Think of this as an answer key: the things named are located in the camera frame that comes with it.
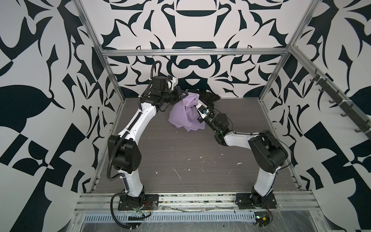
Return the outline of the purple cloth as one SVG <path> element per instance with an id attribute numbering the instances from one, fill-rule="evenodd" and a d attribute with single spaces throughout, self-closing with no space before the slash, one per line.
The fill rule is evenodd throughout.
<path id="1" fill-rule="evenodd" d="M 197 131 L 205 129 L 205 122 L 200 123 L 200 117 L 196 106 L 199 94 L 189 93 L 183 100 L 176 103 L 169 114 L 168 121 L 177 128 L 184 128 L 187 131 Z"/>

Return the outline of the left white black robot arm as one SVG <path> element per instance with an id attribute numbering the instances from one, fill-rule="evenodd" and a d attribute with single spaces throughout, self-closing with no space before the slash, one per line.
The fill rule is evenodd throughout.
<path id="1" fill-rule="evenodd" d="M 163 105 L 169 107 L 188 95 L 177 86 L 176 78 L 161 75 L 161 68 L 160 61 L 152 64 L 149 84 L 138 97 L 138 110 L 127 126 L 107 141 L 109 158 L 106 178 L 109 181 L 122 179 L 125 193 L 131 198 L 138 198 L 145 192 L 138 171 L 142 160 L 139 141 L 143 132 L 158 112 L 166 110 L 162 109 Z"/>

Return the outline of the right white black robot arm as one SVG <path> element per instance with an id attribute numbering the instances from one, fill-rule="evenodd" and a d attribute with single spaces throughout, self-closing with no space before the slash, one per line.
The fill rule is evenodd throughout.
<path id="1" fill-rule="evenodd" d="M 229 128 L 230 121 L 226 114 L 215 115 L 207 110 L 200 110 L 199 114 L 199 122 L 205 122 L 214 131 L 218 144 L 252 151 L 259 166 L 252 196 L 262 200 L 271 195 L 276 176 L 285 168 L 284 163 L 289 158 L 283 144 L 269 130 L 253 133 L 233 131 Z"/>

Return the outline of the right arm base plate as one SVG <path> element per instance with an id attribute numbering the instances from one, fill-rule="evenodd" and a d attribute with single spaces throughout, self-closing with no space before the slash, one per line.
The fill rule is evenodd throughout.
<path id="1" fill-rule="evenodd" d="M 240 209 L 276 209 L 277 207 L 273 193 L 269 193 L 265 197 L 258 193 L 237 193 L 235 203 Z"/>

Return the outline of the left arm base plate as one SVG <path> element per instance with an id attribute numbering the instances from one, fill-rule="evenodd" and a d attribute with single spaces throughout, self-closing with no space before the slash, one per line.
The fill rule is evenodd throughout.
<path id="1" fill-rule="evenodd" d="M 138 197 L 131 197 L 127 195 L 120 196 L 118 210 L 129 211 L 136 208 L 151 210 L 158 206 L 158 194 L 141 194 Z"/>

